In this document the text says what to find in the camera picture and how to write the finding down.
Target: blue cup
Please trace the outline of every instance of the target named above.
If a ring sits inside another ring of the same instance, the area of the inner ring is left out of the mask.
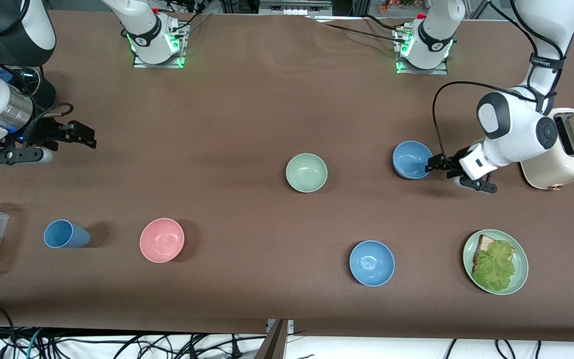
[[[68,220],[58,219],[46,227],[43,241],[50,248],[81,248],[89,243],[90,234]]]

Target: lettuce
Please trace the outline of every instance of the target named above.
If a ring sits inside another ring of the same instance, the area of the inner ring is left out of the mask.
[[[501,291],[511,284],[515,265],[508,259],[513,255],[513,248],[508,241],[495,241],[488,250],[478,252],[478,270],[473,272],[473,279],[482,287],[491,291]]]

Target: brown tabletop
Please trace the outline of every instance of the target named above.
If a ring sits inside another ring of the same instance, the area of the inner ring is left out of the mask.
[[[98,148],[63,144],[48,166],[0,168],[10,215],[0,305],[16,325],[264,332],[267,318],[293,318],[309,335],[574,341],[574,184],[537,191],[510,165],[493,175],[499,192],[481,195],[445,173],[408,181],[392,170],[402,141],[437,153],[439,86],[523,79],[529,44],[509,23],[462,23],[449,75],[423,76],[396,74],[390,42],[301,16],[212,16],[192,32],[186,68],[132,69],[113,13],[50,15],[46,78],[75,105],[65,120],[93,127]],[[574,43],[558,92],[556,106],[574,107]],[[484,93],[440,96],[449,155],[483,136]],[[316,193],[285,180],[302,152],[328,165]],[[139,234],[160,217],[183,226],[185,249],[153,264]],[[87,228],[89,247],[46,247],[57,218]],[[463,270],[464,241],[484,228],[528,255],[513,295],[486,294]],[[380,288],[349,273],[365,239],[396,257]]]

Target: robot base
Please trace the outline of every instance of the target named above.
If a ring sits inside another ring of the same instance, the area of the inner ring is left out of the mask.
[[[189,27],[183,27],[178,31],[178,35],[182,35],[178,39],[178,52],[173,54],[167,61],[158,64],[149,64],[141,60],[137,54],[134,54],[134,61],[132,62],[132,67],[134,68],[184,68],[185,67],[185,55],[187,54],[187,38],[189,37]]]
[[[398,32],[396,30],[391,31],[394,35],[394,38],[401,38],[404,39],[404,35],[402,32]],[[403,44],[401,43],[394,43],[394,51],[396,53],[396,73],[418,73],[420,75],[446,75],[446,60],[442,60],[442,62],[436,67],[431,68],[429,70],[425,70],[423,68],[417,68],[413,66],[409,60],[405,57],[400,55],[402,52]]]

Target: green bowl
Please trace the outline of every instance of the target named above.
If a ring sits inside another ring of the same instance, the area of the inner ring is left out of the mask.
[[[289,161],[285,175],[294,190],[311,193],[325,184],[327,169],[321,157],[311,153],[300,153]]]
[[[478,248],[478,243],[480,243],[480,235],[486,234],[490,238],[499,240],[499,241],[509,241],[511,243],[511,247],[515,249],[515,254],[513,255],[513,259],[511,260],[515,265],[515,273],[511,276],[511,283],[508,285],[508,288],[503,289],[501,291],[493,291],[490,289],[486,289],[482,287],[478,282],[473,279],[473,258],[475,257],[475,251]],[[487,291],[494,295],[510,295],[513,294],[524,286],[526,283],[526,279],[528,278],[528,259],[526,259],[526,253],[524,253],[524,249],[522,246],[517,243],[515,238],[512,236],[502,232],[501,230],[497,229],[483,229],[479,230],[478,232],[474,233],[472,236],[469,237],[469,240],[466,241],[464,245],[464,252],[462,253],[462,259],[464,261],[464,270],[466,274],[469,275],[469,278],[476,284],[476,286],[480,287],[484,291]]]

